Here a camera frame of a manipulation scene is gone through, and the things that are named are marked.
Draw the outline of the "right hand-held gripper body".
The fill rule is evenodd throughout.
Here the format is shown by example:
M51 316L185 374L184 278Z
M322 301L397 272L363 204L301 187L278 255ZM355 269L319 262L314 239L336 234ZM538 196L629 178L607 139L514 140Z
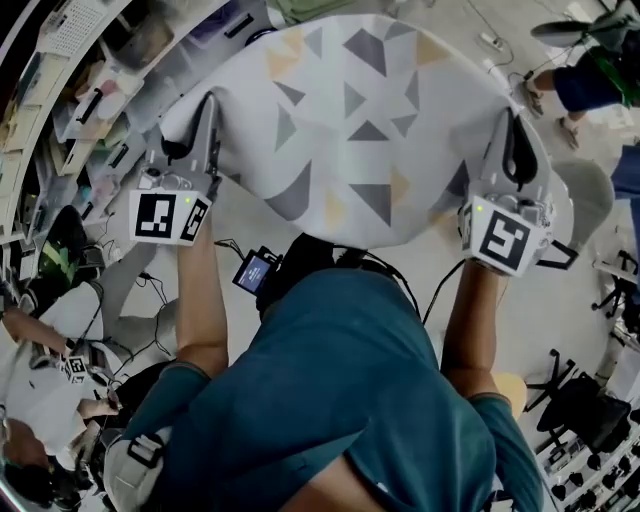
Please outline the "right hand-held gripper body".
M462 252L498 274L520 277L551 245L556 208L543 172L522 186L474 172L458 211Z

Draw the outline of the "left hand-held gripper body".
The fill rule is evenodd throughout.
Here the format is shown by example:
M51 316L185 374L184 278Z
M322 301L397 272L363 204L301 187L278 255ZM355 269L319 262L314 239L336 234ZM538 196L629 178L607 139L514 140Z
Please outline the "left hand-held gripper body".
M129 233L136 242L191 246L221 182L209 157L170 159L149 150L129 195Z

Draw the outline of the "white cloth with triangle pattern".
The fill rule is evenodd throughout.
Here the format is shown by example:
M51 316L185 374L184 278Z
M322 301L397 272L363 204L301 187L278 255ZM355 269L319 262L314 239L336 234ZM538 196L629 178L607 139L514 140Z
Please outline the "white cloth with triangle pattern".
M432 33L340 15L262 36L163 116L185 143L219 105L221 171L300 230L347 246L404 244L464 200L508 94Z

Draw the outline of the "person's right forearm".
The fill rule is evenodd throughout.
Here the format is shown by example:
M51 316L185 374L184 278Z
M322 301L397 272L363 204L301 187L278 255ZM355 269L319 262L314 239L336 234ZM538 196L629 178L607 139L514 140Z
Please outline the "person's right forearm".
M445 331L441 373L464 398L499 396L495 362L499 276L468 261Z

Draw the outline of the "person's left forearm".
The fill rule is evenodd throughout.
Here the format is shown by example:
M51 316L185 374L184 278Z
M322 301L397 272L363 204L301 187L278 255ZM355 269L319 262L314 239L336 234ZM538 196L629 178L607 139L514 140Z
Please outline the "person's left forearm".
M178 249L177 359L213 378L229 365L228 325L209 228L190 247Z

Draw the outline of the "clear plastic storage bin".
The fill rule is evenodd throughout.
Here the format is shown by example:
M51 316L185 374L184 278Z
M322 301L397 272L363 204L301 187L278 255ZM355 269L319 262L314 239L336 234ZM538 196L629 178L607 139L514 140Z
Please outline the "clear plastic storage bin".
M106 70L81 99L59 99L52 110L57 141L103 139L142 85L135 76Z
M166 19L160 13L152 12L133 31L123 47L113 51L113 56L124 67L140 71L169 45L173 36Z
M254 33L271 28L264 0L229 0L192 29L186 39L200 48L207 48L217 38L243 45Z

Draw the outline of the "small screen device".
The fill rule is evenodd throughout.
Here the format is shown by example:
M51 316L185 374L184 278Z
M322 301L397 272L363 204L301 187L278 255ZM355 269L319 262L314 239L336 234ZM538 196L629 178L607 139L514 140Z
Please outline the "small screen device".
M257 296L278 257L267 247L250 250L236 272L232 283L243 291Z

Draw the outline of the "black office chair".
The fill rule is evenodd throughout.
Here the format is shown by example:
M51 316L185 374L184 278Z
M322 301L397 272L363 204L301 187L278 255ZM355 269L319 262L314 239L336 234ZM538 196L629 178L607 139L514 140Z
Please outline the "black office chair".
M591 310L598 311L612 303L611 309L605 313L607 319L613 318L620 306L640 306L640 263L624 249L618 251L615 260L620 260L620 263L604 260L593 263L595 270L612 278L612 291L600 302L591 304Z
M607 394L587 373L574 375L577 365L573 360L562 366L558 350L550 350L549 355L553 358L550 378L526 385L538 395L525 405L524 411L529 413L546 405L536 429L548 434L558 449L564 447L560 435L570 431L593 454L614 452L630 434L631 405Z

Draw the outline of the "black waist pack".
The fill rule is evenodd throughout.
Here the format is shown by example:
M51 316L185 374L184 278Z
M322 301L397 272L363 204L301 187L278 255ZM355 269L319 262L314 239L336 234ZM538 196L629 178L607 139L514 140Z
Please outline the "black waist pack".
M256 295L256 309L260 319L296 284L314 272L327 269L363 270L380 274L402 285L410 303L420 315L418 302L406 278L391 264L363 249L341 246L312 237L299 235L286 254L276 260L263 279Z

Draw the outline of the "row of white storage baskets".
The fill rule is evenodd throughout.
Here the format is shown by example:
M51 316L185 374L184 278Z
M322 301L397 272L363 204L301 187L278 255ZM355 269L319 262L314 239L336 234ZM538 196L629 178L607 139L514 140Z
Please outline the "row of white storage baskets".
M41 26L37 51L72 57L107 12L103 0L60 0Z

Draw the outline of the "olive green bag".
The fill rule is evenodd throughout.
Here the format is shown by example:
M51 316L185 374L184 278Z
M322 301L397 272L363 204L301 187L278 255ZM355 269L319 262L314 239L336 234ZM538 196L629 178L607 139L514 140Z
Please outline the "olive green bag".
M351 7L357 0L266 0L267 6L278 12L287 25L304 23Z

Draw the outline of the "white shelving unit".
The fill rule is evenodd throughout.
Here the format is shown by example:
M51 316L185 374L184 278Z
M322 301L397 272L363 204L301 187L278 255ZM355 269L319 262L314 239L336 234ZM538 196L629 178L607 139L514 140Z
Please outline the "white shelving unit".
M108 12L72 57L37 51L40 29L60 0L0 0L0 246L30 242L66 205L99 222L137 154L136 139L204 74L204 63L235 53L239 41L207 48L186 36L229 0L103 0ZM113 56L152 12L173 40L145 68ZM79 100L106 70L143 81L109 133L97 141L56 139L52 110Z

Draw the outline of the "person's teal shirt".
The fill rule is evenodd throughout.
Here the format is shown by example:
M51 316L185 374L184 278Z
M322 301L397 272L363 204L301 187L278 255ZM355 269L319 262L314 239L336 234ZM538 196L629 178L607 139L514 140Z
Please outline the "person's teal shirt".
M400 288L327 269L295 285L219 375L160 374L125 438L169 428L140 512L284 512L339 460L382 512L482 512L495 482L542 512L533 454L505 398L461 395Z

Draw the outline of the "white pegboard with black devices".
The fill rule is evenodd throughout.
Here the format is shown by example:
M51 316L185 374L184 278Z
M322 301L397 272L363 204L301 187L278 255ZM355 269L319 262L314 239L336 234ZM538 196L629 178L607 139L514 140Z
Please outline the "white pegboard with black devices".
M610 452L593 452L571 431L536 451L546 512L640 512L640 408L622 426Z

